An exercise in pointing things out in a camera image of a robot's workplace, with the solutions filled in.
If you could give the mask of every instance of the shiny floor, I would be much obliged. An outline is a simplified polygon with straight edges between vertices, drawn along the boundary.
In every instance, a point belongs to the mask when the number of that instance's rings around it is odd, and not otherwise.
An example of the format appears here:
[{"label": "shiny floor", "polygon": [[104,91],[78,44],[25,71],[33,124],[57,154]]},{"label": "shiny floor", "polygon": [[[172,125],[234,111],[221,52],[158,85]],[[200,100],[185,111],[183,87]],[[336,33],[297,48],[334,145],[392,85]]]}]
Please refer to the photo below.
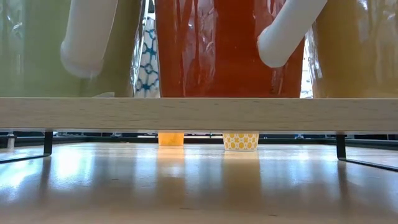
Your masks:
[{"label": "shiny floor", "polygon": [[[348,154],[398,166],[394,151],[349,148]],[[222,145],[84,143],[0,165],[1,224],[397,220],[398,174],[338,162],[334,146],[224,152]]]}]

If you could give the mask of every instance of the yellow patterned cup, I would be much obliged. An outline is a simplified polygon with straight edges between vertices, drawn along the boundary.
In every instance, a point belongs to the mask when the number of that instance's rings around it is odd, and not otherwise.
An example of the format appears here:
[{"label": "yellow patterned cup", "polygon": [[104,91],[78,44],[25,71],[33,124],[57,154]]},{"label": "yellow patterned cup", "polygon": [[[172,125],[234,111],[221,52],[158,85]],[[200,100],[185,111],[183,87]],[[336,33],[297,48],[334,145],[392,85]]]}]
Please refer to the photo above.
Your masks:
[{"label": "yellow patterned cup", "polygon": [[223,134],[224,147],[228,151],[256,151],[259,134]]},{"label": "yellow patterned cup", "polygon": [[160,146],[183,146],[184,133],[159,133]]}]

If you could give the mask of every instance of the wooden shelf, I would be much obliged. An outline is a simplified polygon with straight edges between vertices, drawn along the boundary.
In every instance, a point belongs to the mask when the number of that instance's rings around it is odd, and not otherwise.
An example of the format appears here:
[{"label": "wooden shelf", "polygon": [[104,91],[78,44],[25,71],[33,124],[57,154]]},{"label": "wooden shelf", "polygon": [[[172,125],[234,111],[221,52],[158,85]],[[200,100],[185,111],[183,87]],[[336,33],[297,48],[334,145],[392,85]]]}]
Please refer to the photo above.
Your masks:
[{"label": "wooden shelf", "polygon": [[398,133],[398,99],[0,98],[0,129]]}]

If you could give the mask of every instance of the white plastic tube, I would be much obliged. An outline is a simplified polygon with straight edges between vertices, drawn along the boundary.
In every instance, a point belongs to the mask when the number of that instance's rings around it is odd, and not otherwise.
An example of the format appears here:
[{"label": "white plastic tube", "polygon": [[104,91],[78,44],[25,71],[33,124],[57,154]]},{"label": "white plastic tube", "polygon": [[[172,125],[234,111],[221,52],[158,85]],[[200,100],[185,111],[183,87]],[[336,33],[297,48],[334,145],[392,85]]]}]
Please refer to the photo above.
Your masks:
[{"label": "white plastic tube", "polygon": [[271,68],[284,66],[326,2],[286,0],[273,23],[258,38],[257,47],[262,62]]},{"label": "white plastic tube", "polygon": [[101,73],[117,6],[118,0],[72,0],[60,52],[72,75],[93,78]]}]

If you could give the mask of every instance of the blue patterned fabric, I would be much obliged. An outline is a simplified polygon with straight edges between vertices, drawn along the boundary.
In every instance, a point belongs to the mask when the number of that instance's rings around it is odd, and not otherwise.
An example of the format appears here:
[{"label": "blue patterned fabric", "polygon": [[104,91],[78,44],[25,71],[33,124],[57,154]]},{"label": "blue patterned fabric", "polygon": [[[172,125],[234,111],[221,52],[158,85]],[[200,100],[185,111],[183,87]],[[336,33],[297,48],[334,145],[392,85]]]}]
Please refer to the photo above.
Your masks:
[{"label": "blue patterned fabric", "polygon": [[142,47],[141,66],[139,68],[139,76],[136,83],[136,93],[134,97],[160,97],[159,66],[157,57],[155,19],[149,16],[147,18],[147,24],[144,33],[144,45]]}]

